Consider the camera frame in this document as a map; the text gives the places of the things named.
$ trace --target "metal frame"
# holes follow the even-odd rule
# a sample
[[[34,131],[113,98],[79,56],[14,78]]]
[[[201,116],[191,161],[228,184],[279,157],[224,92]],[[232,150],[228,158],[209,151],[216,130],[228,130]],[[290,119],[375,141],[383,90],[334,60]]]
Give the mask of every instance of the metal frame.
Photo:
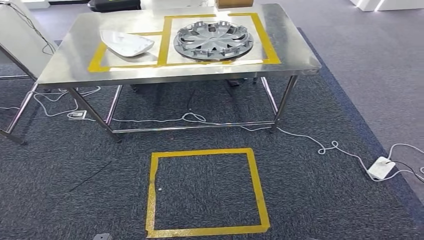
[[[269,99],[269,104],[271,105],[272,112],[275,117],[271,121],[253,121],[253,122],[232,122],[232,123],[223,123],[219,125],[196,125],[196,126],[173,126],[173,127],[158,127],[158,128],[134,128],[134,129],[118,129],[113,130],[110,125],[112,122],[112,118],[114,116],[117,103],[122,91],[122,85],[119,85],[116,89],[116,93],[113,97],[112,104],[110,106],[109,113],[106,119],[103,119],[91,106],[90,104],[81,96],[75,88],[67,88],[72,97],[77,101],[77,103],[90,114],[92,118],[102,127],[104,130],[118,143],[121,142],[121,139],[117,136],[117,134],[126,134],[126,133],[144,133],[144,132],[160,132],[160,131],[171,131],[171,130],[186,130],[186,129],[206,129],[206,128],[223,128],[223,127],[247,127],[247,126],[268,126],[270,125],[271,133],[274,133],[278,127],[278,123],[283,115],[284,109],[287,104],[287,100],[298,80],[297,75],[293,75],[290,77],[288,81],[287,87],[284,91],[284,95],[282,96],[279,107],[277,108],[274,96],[271,92],[270,87],[268,86],[268,81],[265,77],[261,77],[262,85],[265,89],[265,92]],[[258,80],[258,77],[253,79],[253,83],[255,84]]]
[[[22,103],[20,104],[19,110],[17,111],[16,115],[12,119],[11,123],[7,127],[6,130],[0,129],[0,135],[3,137],[17,143],[17,144],[25,144],[25,141],[17,136],[12,135],[13,130],[15,129],[16,125],[18,124],[19,119],[22,116],[22,113],[24,112],[25,108],[27,107],[28,103],[31,100],[31,97],[33,96],[35,90],[37,89],[38,84],[36,83],[37,77],[24,65],[21,61],[19,61],[15,56],[13,56],[4,46],[0,44],[0,52],[2,52],[4,55],[6,55],[7,58],[9,58],[14,64],[16,64],[22,71],[24,71],[27,75],[17,75],[17,76],[0,76],[1,80],[19,80],[19,79],[32,79],[34,81],[34,84],[31,87],[31,90],[25,95],[25,98],[23,99]]]

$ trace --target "black cable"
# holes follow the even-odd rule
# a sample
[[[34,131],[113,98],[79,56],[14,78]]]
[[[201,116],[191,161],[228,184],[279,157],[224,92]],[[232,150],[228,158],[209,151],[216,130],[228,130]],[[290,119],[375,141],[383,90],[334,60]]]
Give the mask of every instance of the black cable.
[[[69,190],[69,192],[72,192],[73,190],[75,190],[76,188],[78,188],[79,186],[81,186],[83,183],[87,182],[89,179],[91,179],[92,177],[96,176],[98,173],[100,173],[103,169],[105,169],[109,164],[111,164],[112,161],[110,161],[108,164],[106,164],[105,166],[103,166],[102,168],[100,168],[100,170],[98,170],[96,173],[94,173],[93,175],[89,176],[87,179],[85,179],[84,181],[82,181],[80,184],[78,184],[77,186],[75,186],[74,188],[72,188],[71,190]]]
[[[35,33],[45,42],[45,46],[41,49],[41,52],[47,55],[53,55],[56,51],[55,47],[49,42],[47,41],[47,39],[41,34],[40,31],[38,31],[38,29],[35,27],[33,21],[31,21],[30,18],[27,17],[27,15],[25,15],[25,13],[19,8],[19,6],[17,6],[16,4],[14,4],[13,2],[6,2],[6,1],[0,1],[1,5],[6,5],[9,6],[10,8],[12,8],[16,14],[18,14],[18,16],[32,29],[35,31]],[[48,53],[45,51],[46,48],[49,48],[51,53]]]
[[[393,163],[399,163],[399,164],[403,164],[403,165],[405,165],[406,167],[408,167],[408,168],[409,168],[409,170],[411,170],[411,172],[413,172],[413,174],[415,175],[415,177],[416,177],[418,180],[420,180],[421,182],[423,182],[423,183],[424,183],[424,180],[422,180],[422,179],[419,177],[419,175],[418,175],[417,173],[415,173],[415,171],[412,169],[412,167],[408,166],[406,163],[403,163],[403,162],[401,162],[401,161],[388,161],[388,162],[386,162],[385,164],[388,164],[388,163],[390,163],[390,162],[393,162]]]
[[[189,98],[189,99],[188,99],[188,101],[187,101],[187,105],[186,105],[186,107],[187,107],[187,111],[191,111],[190,104],[192,103],[192,99],[193,99],[193,96],[195,95],[195,92],[196,92],[196,89],[194,89],[194,90],[191,92],[190,98]]]

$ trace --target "table top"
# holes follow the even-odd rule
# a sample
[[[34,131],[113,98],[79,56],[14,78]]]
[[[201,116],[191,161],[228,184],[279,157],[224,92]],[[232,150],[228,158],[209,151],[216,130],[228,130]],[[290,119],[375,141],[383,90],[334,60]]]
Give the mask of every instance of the table top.
[[[177,31],[192,23],[245,26],[253,48],[237,59],[196,61],[174,49]],[[146,53],[123,57],[109,50],[100,30],[155,41]],[[317,74],[320,62],[278,4],[217,9],[186,7],[80,14],[38,78],[45,88],[77,88]]]

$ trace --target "cardboard box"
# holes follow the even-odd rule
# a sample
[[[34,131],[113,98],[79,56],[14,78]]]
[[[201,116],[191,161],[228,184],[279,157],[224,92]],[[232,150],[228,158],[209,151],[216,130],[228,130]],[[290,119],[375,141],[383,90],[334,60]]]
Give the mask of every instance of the cardboard box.
[[[251,7],[253,0],[215,0],[219,9]]]

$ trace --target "white plastic part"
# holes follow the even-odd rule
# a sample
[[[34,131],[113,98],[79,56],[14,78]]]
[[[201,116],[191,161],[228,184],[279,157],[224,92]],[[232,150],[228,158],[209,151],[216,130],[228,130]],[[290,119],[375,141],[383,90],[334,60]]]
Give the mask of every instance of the white plastic part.
[[[112,236],[109,233],[97,234],[93,240],[112,240]]]
[[[154,41],[135,34],[119,31],[101,30],[100,37],[106,46],[124,57],[134,57],[147,52]]]
[[[395,162],[381,156],[368,169],[368,173],[374,178],[382,180],[386,178],[395,165]]]

